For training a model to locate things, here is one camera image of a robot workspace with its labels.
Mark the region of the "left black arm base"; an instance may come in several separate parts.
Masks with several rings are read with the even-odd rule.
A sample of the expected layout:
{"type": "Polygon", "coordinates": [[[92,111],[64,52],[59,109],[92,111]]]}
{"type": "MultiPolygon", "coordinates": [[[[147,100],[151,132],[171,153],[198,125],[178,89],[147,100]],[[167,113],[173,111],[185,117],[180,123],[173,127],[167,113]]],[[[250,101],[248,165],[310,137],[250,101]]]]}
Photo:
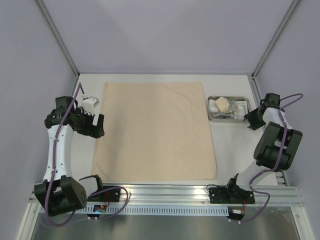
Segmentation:
{"type": "Polygon", "coordinates": [[[89,202],[110,202],[118,203],[120,201],[121,189],[116,186],[103,186],[96,192],[89,195],[87,200],[89,202]]]}

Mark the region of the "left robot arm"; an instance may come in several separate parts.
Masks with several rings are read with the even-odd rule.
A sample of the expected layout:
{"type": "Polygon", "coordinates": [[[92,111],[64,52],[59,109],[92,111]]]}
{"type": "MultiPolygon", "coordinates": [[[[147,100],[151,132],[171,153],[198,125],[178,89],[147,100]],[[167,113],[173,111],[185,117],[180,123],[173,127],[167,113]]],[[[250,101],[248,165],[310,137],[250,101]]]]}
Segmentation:
{"type": "Polygon", "coordinates": [[[49,139],[48,161],[43,182],[34,187],[34,195],[49,217],[83,209],[88,197],[98,201],[105,188],[98,175],[76,180],[71,169],[71,145],[74,133],[98,139],[104,136],[104,115],[94,124],[96,97],[83,95],[80,104],[71,96],[55,99],[56,108],[47,115],[44,125],[49,139]]]}

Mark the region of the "long needle holder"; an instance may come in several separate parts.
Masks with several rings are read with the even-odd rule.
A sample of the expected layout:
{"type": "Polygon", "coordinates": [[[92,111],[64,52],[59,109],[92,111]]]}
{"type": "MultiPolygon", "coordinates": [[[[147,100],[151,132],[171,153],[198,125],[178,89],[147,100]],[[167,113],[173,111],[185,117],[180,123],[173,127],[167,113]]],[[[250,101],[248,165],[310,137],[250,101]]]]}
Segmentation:
{"type": "Polygon", "coordinates": [[[233,119],[238,120],[239,119],[238,104],[235,100],[230,101],[230,111],[232,113],[233,119]]]}

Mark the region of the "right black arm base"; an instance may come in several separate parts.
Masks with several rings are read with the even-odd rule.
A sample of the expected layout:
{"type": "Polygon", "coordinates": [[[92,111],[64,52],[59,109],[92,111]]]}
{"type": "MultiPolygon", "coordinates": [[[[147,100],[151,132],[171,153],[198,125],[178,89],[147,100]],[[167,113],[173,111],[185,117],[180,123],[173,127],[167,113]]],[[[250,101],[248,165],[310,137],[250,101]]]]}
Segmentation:
{"type": "Polygon", "coordinates": [[[239,187],[210,187],[208,189],[211,204],[249,204],[256,203],[254,193],[239,187]]]}

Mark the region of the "white gauze pad stack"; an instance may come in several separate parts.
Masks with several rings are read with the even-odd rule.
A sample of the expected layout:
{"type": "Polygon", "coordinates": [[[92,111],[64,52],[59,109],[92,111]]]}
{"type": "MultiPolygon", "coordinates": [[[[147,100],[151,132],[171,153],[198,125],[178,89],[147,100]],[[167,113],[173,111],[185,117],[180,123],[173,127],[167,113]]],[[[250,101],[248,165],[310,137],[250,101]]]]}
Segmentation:
{"type": "Polygon", "coordinates": [[[220,110],[219,110],[215,100],[210,99],[208,101],[208,110],[209,110],[210,113],[213,113],[213,114],[218,114],[219,113],[220,110]]]}

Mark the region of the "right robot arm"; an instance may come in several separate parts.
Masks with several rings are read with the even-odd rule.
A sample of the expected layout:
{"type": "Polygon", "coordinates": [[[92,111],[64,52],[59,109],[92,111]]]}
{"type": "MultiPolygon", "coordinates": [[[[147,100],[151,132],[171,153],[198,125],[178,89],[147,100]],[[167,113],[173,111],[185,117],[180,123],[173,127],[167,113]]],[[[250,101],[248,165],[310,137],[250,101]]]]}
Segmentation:
{"type": "Polygon", "coordinates": [[[290,103],[281,106],[281,97],[275,93],[267,93],[260,105],[244,118],[249,129],[265,130],[254,150],[252,164],[243,172],[231,178],[225,187],[225,196],[232,203],[240,199],[248,199],[253,194],[253,187],[271,173],[287,170],[296,155],[303,134],[294,129],[285,118],[284,108],[292,105],[303,97],[297,97],[290,103]]]}

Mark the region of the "steel hemostat forceps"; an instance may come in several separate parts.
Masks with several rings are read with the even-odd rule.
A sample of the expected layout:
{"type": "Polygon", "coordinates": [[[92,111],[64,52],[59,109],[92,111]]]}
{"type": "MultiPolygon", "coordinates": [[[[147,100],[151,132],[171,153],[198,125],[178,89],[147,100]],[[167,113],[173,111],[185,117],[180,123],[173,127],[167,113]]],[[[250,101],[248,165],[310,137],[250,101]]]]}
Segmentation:
{"type": "Polygon", "coordinates": [[[210,116],[212,119],[237,119],[237,115],[232,113],[228,114],[212,114],[210,116]]]}

